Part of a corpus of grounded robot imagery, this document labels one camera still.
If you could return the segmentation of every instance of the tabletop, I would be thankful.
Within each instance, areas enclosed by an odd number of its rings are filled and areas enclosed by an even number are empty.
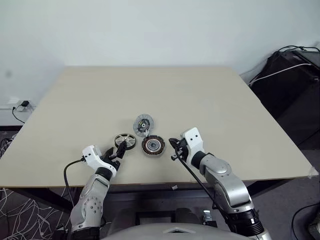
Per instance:
[[[112,184],[195,182],[171,160],[168,141],[192,127],[205,151],[229,162],[244,181],[304,177],[312,167],[228,67],[66,67],[0,160],[0,186],[64,186],[68,163],[86,146],[105,152],[115,136],[134,135],[140,114],[152,116],[151,134],[165,140],[165,152],[147,157],[135,135]],[[85,162],[70,166],[70,186],[83,186],[93,173]]]

